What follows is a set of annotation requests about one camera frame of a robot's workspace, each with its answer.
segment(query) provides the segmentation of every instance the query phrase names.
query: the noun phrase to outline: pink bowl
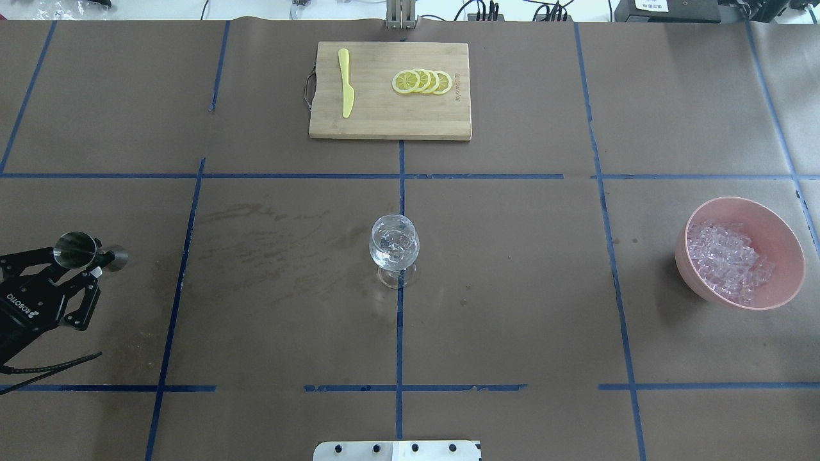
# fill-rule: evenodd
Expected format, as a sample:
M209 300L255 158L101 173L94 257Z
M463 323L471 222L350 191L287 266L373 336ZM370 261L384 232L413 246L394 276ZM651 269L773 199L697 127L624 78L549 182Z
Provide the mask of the pink bowl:
M751 306L724 299L709 288L695 270L686 244L686 236L693 222L704 221L714 221L722 225L743 223L744 233L752 239L751 246L754 250L775 263L772 279L755 289ZM686 221L677 239L675 262L683 280L701 298L712 303L753 311L779 308L788 303L800 292L806 276L803 249L789 225L760 203L740 197L720 197L700 205Z

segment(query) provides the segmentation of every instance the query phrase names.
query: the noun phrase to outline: yellow knife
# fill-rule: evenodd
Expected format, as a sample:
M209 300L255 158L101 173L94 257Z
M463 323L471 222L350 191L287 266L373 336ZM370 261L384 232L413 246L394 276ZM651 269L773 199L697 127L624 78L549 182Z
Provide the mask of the yellow knife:
M347 48L339 50L339 67L342 69L342 116L348 118L353 110L356 93L350 86L350 52Z

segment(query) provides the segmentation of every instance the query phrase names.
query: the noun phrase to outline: cutting board handle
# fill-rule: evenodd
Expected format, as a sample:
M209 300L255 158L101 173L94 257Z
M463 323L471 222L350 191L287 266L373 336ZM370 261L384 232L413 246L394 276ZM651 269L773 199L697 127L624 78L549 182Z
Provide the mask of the cutting board handle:
M313 80L313 93L312 94L310 94L310 81L311 80ZM316 66L313 67L313 70L310 71L310 74L307 75L307 80L305 80L304 98L305 98L305 104L307 104L308 111L313 110L313 98L315 96L316 96Z

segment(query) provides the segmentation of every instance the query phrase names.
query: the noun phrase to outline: logo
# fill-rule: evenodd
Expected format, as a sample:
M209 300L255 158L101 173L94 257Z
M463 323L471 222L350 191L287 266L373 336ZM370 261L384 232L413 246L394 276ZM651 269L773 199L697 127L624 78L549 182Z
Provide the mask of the logo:
M456 101L461 101L461 74L456 74L453 79L453 87L456 90Z
M23 311L24 314L28 315L29 318L34 318L35 315L40 314L37 311L33 311L33 310L29 309L29 306L26 306L25 304L23 304L22 301L15 298L14 295L11 294L11 293L6 295L6 299L11 301L11 303L14 304L15 306L17 306L18 308L20 308L20 310Z

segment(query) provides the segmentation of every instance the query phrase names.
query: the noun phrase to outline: wine glass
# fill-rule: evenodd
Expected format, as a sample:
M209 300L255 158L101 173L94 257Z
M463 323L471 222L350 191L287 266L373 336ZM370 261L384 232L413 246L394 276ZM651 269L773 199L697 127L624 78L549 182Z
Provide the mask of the wine glass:
M381 283L393 289L409 285L416 273L418 248L416 227L406 216L389 214L376 220L370 236L370 256L379 267Z

